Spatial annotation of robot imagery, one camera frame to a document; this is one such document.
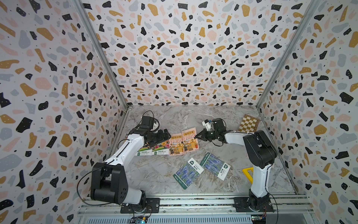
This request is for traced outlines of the sunflower seed packet pink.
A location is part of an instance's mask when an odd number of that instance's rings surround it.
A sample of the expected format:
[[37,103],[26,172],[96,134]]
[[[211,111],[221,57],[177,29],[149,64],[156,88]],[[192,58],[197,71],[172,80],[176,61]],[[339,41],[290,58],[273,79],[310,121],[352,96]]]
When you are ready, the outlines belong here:
[[182,131],[184,152],[189,153],[199,150],[198,140],[195,138],[197,134],[196,128],[190,128]]
[[181,133],[173,134],[169,140],[169,155],[182,155],[184,154],[183,136]]

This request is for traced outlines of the lavender seed packet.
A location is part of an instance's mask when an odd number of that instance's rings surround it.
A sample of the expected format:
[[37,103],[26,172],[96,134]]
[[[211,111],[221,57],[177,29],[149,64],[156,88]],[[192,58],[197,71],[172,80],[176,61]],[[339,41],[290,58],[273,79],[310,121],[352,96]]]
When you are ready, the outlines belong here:
[[212,153],[206,153],[200,165],[210,171],[212,174],[217,176],[220,180],[224,181],[231,166],[226,162],[222,161]]
[[187,189],[203,172],[204,168],[194,158],[190,158],[173,177],[183,189]]

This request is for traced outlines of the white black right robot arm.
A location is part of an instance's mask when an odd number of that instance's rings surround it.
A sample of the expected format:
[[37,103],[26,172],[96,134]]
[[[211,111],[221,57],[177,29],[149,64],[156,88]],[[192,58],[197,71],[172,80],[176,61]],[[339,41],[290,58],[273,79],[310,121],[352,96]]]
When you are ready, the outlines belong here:
[[226,129],[223,119],[205,120],[205,127],[196,134],[201,141],[220,141],[222,144],[236,144],[246,148],[247,155],[253,165],[253,183],[249,190],[247,206],[253,211],[259,211],[270,202],[268,182],[270,170],[275,163],[277,153],[264,131],[239,132]]

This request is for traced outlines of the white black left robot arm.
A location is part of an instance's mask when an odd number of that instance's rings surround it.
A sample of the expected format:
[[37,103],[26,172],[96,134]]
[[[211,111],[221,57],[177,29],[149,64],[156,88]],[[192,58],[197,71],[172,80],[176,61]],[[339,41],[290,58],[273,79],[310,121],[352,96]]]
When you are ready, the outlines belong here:
[[90,198],[104,203],[128,205],[141,212],[147,206],[145,191],[130,188],[125,170],[143,147],[154,147],[171,138],[167,129],[160,130],[159,121],[143,116],[124,139],[118,150],[91,171]]

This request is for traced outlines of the wooden chessboard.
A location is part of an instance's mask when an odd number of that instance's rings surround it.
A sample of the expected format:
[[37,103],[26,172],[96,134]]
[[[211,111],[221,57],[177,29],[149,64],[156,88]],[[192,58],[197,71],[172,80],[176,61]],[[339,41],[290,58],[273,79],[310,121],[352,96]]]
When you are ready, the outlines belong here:
[[245,114],[241,120],[238,131],[244,133],[256,132],[258,129],[259,122],[260,120],[258,118]]

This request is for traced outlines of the yellow plastic frame tool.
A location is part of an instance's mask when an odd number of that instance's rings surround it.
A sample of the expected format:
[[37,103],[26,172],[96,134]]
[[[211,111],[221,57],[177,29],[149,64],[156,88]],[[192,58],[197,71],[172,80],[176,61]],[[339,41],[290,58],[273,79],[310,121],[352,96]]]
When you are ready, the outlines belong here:
[[253,183],[253,174],[254,174],[254,168],[245,168],[242,170],[243,174],[246,176],[248,181],[252,184]]

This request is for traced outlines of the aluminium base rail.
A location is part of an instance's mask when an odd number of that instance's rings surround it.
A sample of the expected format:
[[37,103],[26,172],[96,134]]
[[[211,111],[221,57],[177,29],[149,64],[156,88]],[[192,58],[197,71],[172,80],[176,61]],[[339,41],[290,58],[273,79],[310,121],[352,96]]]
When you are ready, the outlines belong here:
[[318,224],[304,195],[278,194],[259,211],[239,193],[149,194],[141,212],[128,205],[101,205],[87,199],[78,224]]

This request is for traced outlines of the left aluminium corner post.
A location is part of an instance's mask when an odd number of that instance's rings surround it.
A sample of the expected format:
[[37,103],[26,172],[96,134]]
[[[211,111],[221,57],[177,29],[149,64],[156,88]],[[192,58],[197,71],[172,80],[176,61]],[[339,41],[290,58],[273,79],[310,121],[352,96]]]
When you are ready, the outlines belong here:
[[121,107],[125,111],[128,110],[129,106],[125,101],[123,93],[117,83],[116,77],[114,76],[113,71],[110,67],[110,64],[103,52],[101,43],[96,36],[95,30],[94,30],[94,28],[90,22],[90,19],[85,11],[82,1],[73,0],[72,2],[74,4],[74,8],[76,9],[77,13],[79,14],[81,21],[83,22],[83,26],[86,29],[90,40],[92,41],[93,47],[94,47],[95,51],[97,52],[98,57],[99,57],[101,63],[103,64],[103,67],[104,67],[107,75],[109,76],[110,82],[112,83],[112,86],[113,86],[115,92],[117,93],[118,100],[120,102]]

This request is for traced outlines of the aluminium corner post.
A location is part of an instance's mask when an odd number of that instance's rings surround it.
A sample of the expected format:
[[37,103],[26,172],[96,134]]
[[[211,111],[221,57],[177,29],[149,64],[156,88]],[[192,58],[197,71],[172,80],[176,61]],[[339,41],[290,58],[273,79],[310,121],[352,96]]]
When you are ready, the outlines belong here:
[[77,13],[79,14],[81,21],[83,22],[83,26],[86,29],[90,40],[92,41],[93,47],[94,47],[95,51],[97,52],[98,57],[99,57],[101,63],[103,64],[103,67],[104,67],[107,75],[109,76],[110,82],[112,83],[112,86],[113,86],[115,92],[117,93],[118,100],[120,102],[121,107],[125,111],[128,110],[129,106],[125,101],[123,93],[117,83],[116,77],[114,76],[113,71],[110,67],[110,64],[103,52],[101,43],[96,36],[95,30],[94,30],[94,28],[90,22],[90,19],[85,11],[82,1],[73,0],[72,2],[74,4],[74,8],[76,9]]
[[264,100],[265,100],[266,96],[269,94],[271,87],[274,85],[274,82],[278,78],[286,61],[289,59],[290,55],[292,54],[293,50],[295,49],[296,44],[298,43],[303,31],[306,29],[308,23],[310,22],[310,19],[313,17],[319,4],[320,4],[319,0],[310,1],[303,18],[301,19],[301,22],[297,27],[296,32],[294,33],[292,39],[290,40],[289,44],[287,45],[287,48],[284,51],[281,59],[278,61],[277,67],[275,68],[273,75],[271,76],[270,80],[267,82],[264,92],[261,95],[261,97],[259,98],[258,103],[256,104],[257,109],[259,109],[264,104]]

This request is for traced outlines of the right aluminium corner post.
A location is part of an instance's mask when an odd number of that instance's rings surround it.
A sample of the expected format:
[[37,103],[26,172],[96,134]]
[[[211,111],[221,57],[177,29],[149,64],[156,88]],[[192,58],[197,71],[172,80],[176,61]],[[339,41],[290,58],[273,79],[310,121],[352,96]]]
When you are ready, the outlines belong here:
[[301,22],[297,27],[296,32],[294,33],[292,39],[290,40],[289,44],[287,45],[287,48],[284,51],[281,59],[278,61],[277,67],[275,68],[273,75],[271,76],[270,80],[267,82],[264,92],[261,95],[261,97],[259,98],[258,103],[256,104],[257,109],[259,109],[264,104],[264,100],[265,100],[266,96],[269,94],[271,87],[274,85],[274,82],[278,78],[286,61],[289,59],[290,55],[292,54],[293,50],[295,49],[296,44],[298,43],[303,31],[306,29],[308,23],[310,22],[310,19],[313,17],[319,4],[320,4],[319,0],[310,1],[303,18],[301,19]]

